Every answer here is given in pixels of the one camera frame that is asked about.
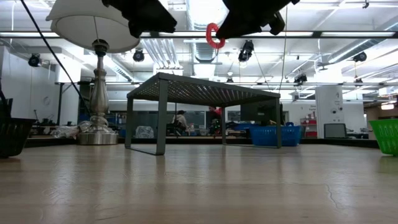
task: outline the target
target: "table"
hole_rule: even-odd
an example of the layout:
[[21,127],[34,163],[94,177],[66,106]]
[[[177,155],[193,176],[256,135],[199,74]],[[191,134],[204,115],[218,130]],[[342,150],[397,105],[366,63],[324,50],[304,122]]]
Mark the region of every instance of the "table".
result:
[[[127,94],[127,122],[125,148],[147,154],[162,156],[165,154],[167,102],[184,103],[189,105],[207,105],[221,107],[221,127],[223,130],[223,144],[226,144],[226,116],[225,108],[229,106],[274,100],[276,109],[277,148],[282,147],[280,111],[280,94],[268,91],[255,90],[236,86],[233,83],[225,84],[201,80],[198,78],[183,77],[159,72],[141,86]],[[134,100],[158,101],[157,144],[154,150],[131,147],[133,135],[133,104]]]

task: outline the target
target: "white pillar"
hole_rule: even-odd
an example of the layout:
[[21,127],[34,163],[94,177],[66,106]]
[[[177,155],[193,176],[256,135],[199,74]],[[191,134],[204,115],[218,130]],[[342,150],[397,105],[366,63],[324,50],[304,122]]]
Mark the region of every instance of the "white pillar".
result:
[[[63,66],[67,70],[68,74],[71,76],[73,82],[80,81],[81,65],[70,58],[60,58]],[[63,71],[61,66],[57,65],[57,82],[70,83],[70,79],[67,74]],[[73,124],[77,124],[78,120],[78,107],[79,107],[79,95],[71,86],[62,95],[62,105],[61,105],[61,117],[60,125],[67,124],[71,121]]]
[[[341,83],[343,82],[341,68],[336,65],[329,66],[328,70],[319,71],[315,79],[322,83]],[[344,123],[342,86],[318,86],[315,89],[315,98],[318,138],[323,138],[324,124]]]

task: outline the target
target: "table leg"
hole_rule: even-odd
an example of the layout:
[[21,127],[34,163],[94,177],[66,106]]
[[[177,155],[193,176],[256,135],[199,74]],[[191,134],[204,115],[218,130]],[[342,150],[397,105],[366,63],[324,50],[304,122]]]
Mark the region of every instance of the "table leg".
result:
[[166,150],[166,119],[167,119],[167,80],[159,80],[159,113],[157,117],[156,156],[165,154]]
[[133,98],[133,96],[131,96],[131,97],[129,97],[127,99],[126,140],[124,142],[124,147],[125,148],[130,148],[131,147],[132,132],[134,131],[132,129],[133,105],[134,105],[134,98]]
[[221,108],[221,132],[223,136],[223,144],[226,144],[226,123],[225,123],[225,107]]
[[275,107],[276,107],[276,136],[277,136],[277,145],[276,148],[282,147],[282,128],[280,126],[280,104],[279,99],[275,99]]

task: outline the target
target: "red clip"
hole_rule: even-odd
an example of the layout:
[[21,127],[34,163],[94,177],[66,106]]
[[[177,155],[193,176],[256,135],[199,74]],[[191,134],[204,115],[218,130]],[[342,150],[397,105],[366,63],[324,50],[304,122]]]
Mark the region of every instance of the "red clip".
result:
[[222,38],[219,43],[214,42],[214,40],[211,38],[211,32],[212,31],[218,32],[218,25],[215,23],[211,23],[207,25],[206,29],[206,40],[207,43],[212,46],[214,49],[220,49],[224,47],[225,45],[225,39]]

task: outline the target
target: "lamp base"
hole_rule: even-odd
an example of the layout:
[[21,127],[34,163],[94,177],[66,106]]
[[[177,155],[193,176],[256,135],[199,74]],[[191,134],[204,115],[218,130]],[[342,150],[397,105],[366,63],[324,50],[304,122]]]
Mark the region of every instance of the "lamp base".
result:
[[79,145],[113,145],[117,144],[119,134],[115,133],[81,133],[78,136]]

